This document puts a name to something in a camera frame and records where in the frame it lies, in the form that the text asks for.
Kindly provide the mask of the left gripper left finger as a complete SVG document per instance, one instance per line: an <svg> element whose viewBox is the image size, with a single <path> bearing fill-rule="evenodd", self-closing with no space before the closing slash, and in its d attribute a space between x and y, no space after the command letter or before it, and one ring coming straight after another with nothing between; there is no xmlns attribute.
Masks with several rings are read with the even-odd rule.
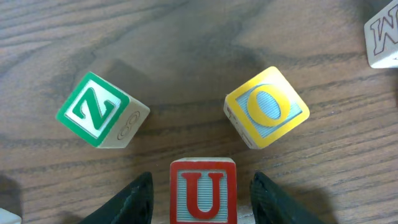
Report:
<svg viewBox="0 0 398 224"><path fill-rule="evenodd" d="M152 174L144 172L80 224L151 224L153 209Z"/></svg>

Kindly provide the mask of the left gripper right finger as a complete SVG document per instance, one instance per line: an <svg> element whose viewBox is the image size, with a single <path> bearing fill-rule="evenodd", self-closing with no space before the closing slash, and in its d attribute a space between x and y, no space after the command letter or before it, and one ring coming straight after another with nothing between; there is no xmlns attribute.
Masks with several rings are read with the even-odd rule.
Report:
<svg viewBox="0 0 398 224"><path fill-rule="evenodd" d="M263 172L254 174L249 190L256 224L324 224Z"/></svg>

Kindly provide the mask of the red U block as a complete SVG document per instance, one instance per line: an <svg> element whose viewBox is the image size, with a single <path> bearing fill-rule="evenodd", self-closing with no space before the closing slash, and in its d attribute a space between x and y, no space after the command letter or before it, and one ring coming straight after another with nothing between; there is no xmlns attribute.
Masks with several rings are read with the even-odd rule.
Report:
<svg viewBox="0 0 398 224"><path fill-rule="evenodd" d="M171 224L237 224L236 164L186 157L170 164Z"/></svg>

